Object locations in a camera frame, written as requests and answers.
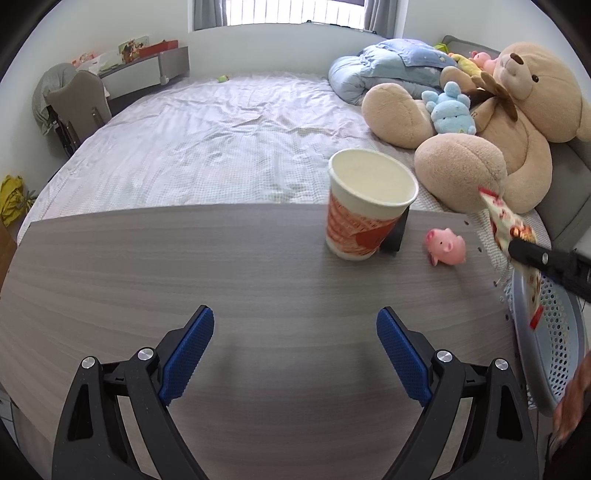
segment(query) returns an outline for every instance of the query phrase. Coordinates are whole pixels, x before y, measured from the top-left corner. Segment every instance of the pink rubber pig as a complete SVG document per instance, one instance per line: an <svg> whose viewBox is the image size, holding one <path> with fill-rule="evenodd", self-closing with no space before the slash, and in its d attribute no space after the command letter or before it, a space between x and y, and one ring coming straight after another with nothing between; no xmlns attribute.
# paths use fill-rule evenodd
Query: pink rubber pig
<svg viewBox="0 0 591 480"><path fill-rule="evenodd" d="M457 265L466 261L466 243L461 236L449 228L440 230L433 228L427 232L425 245L431 257L431 263L437 265L441 261L447 265Z"/></svg>

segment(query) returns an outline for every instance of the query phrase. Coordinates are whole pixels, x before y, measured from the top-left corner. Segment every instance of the curtain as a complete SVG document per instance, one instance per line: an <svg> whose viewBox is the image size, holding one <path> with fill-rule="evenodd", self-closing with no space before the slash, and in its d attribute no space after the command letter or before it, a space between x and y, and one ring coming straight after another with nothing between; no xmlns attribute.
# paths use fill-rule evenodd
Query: curtain
<svg viewBox="0 0 591 480"><path fill-rule="evenodd" d="M228 24L226 0L194 0L193 29L223 27Z"/></svg>
<svg viewBox="0 0 591 480"><path fill-rule="evenodd" d="M385 38L394 37L398 0L365 0L363 27Z"/></svg>

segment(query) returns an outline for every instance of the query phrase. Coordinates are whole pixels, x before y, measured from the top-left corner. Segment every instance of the snack bag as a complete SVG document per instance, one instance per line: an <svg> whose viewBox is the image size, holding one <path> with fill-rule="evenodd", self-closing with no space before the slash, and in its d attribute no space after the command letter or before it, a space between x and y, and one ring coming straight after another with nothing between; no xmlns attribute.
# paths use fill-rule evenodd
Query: snack bag
<svg viewBox="0 0 591 480"><path fill-rule="evenodd" d="M527 225L519 215L514 214L505 201L496 193L484 188L479 188L479 191L491 216L492 234L495 237L496 244L511 261L511 264L519 270L526 279L530 327L535 330L544 310L542 305L540 305L542 275L536 268L514 262L509 256L509 243L514 238L521 238L522 240L536 244L538 238L532 228Z"/></svg>

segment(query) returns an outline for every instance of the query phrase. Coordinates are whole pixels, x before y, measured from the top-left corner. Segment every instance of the white paper cup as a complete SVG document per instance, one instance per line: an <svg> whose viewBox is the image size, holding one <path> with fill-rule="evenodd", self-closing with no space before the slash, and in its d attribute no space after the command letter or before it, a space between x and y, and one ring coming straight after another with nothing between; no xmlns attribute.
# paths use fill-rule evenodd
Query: white paper cup
<svg viewBox="0 0 591 480"><path fill-rule="evenodd" d="M326 244L341 258L365 260L417 198L417 179L398 160L361 148L335 153L329 174Z"/></svg>

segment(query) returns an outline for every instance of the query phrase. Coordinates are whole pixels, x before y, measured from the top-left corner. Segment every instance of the red box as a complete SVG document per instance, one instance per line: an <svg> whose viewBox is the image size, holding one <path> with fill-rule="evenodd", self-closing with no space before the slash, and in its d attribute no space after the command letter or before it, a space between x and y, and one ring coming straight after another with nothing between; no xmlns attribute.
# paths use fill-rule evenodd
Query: red box
<svg viewBox="0 0 591 480"><path fill-rule="evenodd" d="M139 57L143 59L144 57L149 57L150 55L154 55L155 53L160 53L161 51L167 50L174 50L175 48L178 48L178 40L163 40L162 42L157 43L156 45L141 48L138 50L138 52Z"/></svg>

